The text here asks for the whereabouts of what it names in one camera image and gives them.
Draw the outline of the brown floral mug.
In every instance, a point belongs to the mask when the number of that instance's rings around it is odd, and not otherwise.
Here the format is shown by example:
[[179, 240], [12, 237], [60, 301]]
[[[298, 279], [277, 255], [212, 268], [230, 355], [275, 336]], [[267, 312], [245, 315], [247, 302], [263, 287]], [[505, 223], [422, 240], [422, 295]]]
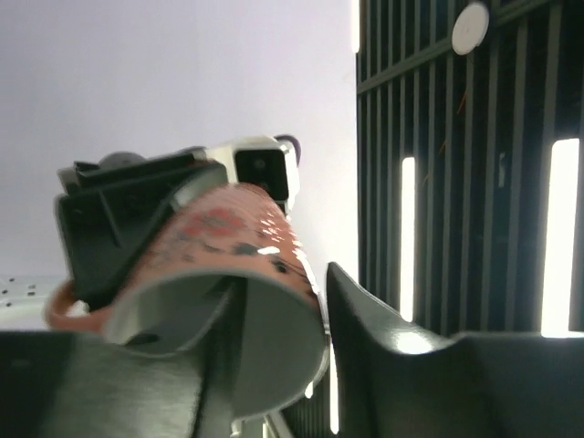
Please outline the brown floral mug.
[[286, 215], [249, 183], [215, 187], [155, 235], [113, 302], [72, 317], [72, 281], [48, 300], [53, 329], [99, 334], [153, 358], [203, 340], [235, 306], [227, 339], [240, 349], [230, 378], [238, 419], [286, 408], [327, 366], [316, 279]]

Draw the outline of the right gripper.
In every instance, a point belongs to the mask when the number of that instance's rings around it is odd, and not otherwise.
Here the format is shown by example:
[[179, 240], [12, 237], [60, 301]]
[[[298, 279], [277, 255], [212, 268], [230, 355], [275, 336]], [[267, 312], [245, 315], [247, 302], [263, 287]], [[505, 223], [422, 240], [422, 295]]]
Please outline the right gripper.
[[97, 310], [109, 305], [153, 237], [183, 206], [228, 182], [205, 147], [145, 158], [113, 152], [99, 162], [57, 171], [65, 194], [56, 217], [73, 296]]

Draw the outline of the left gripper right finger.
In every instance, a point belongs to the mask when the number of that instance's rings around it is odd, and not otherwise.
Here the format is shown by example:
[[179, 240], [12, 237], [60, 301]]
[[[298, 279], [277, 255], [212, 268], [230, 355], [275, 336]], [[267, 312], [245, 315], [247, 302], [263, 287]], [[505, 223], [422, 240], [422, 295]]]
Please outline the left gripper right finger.
[[583, 337], [414, 325], [337, 264], [327, 272], [345, 437], [580, 437]]

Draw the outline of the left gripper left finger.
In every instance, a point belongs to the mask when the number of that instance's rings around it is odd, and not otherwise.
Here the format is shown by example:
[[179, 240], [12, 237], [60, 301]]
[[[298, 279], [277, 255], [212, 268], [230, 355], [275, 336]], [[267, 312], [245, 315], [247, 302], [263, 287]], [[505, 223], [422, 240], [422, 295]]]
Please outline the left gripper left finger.
[[246, 298], [246, 280], [221, 279], [211, 327], [167, 359], [91, 335], [2, 332], [2, 436], [229, 436]]

